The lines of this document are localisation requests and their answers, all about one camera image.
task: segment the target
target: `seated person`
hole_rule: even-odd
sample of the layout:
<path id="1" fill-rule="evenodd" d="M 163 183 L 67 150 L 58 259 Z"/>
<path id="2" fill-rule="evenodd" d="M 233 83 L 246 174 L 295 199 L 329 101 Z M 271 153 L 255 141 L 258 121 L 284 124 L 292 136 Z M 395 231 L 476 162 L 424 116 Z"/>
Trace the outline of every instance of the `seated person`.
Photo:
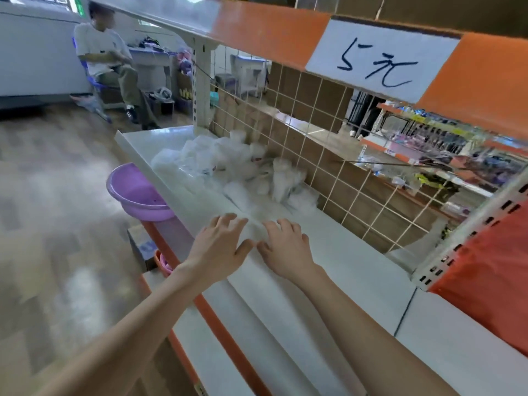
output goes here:
<path id="1" fill-rule="evenodd" d="M 88 74 L 99 83 L 119 87 L 128 119 L 143 130 L 159 128 L 145 95 L 137 86 L 138 75 L 123 39 L 112 30 L 114 11 L 90 1 L 92 22 L 75 26 L 77 56 L 88 64 Z"/>

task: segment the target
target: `black sneaker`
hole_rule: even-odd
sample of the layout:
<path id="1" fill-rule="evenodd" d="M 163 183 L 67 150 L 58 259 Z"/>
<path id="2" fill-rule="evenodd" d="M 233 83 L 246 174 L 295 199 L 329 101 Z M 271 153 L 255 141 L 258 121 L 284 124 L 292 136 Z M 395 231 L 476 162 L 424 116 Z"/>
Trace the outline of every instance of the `black sneaker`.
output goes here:
<path id="1" fill-rule="evenodd" d="M 151 122 L 147 125 L 141 125 L 142 130 L 152 130 L 152 129 L 161 129 L 160 126 L 157 126 L 155 123 Z"/>
<path id="2" fill-rule="evenodd" d="M 139 121 L 137 120 L 137 113 L 134 108 L 127 108 L 127 117 L 133 124 L 137 125 Z"/>

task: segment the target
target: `blue chair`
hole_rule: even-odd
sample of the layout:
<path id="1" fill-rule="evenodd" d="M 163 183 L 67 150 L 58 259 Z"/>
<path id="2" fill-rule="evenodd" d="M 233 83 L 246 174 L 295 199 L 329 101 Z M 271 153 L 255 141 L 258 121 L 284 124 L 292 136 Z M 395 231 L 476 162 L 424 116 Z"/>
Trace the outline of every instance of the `blue chair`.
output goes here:
<path id="1" fill-rule="evenodd" d="M 75 38 L 72 37 L 71 38 L 72 42 L 73 42 L 73 47 L 76 49 L 77 48 L 77 45 L 75 43 Z M 112 123 L 112 120 L 110 119 L 110 117 L 108 115 L 105 114 L 105 110 L 106 109 L 111 109 L 111 108 L 122 108 L 125 106 L 124 103 L 116 103 L 116 104 L 104 104 L 102 99 L 101 99 L 101 91 L 103 89 L 113 89 L 113 90 L 119 90 L 118 87 L 112 87 L 112 86 L 106 86 L 102 83 L 99 83 L 93 76 L 90 76 L 90 74 L 88 73 L 88 63 L 86 61 L 81 61 L 81 65 L 82 67 L 84 68 L 84 73 L 86 74 L 86 78 L 88 79 L 88 81 L 90 82 L 90 85 L 92 86 L 92 88 L 94 89 L 94 92 L 93 92 L 93 95 L 95 96 L 95 98 L 97 99 L 97 102 L 98 102 L 98 107 L 96 108 L 96 113 L 98 115 L 100 115 L 102 117 L 102 119 L 106 120 L 107 122 L 109 123 Z"/>

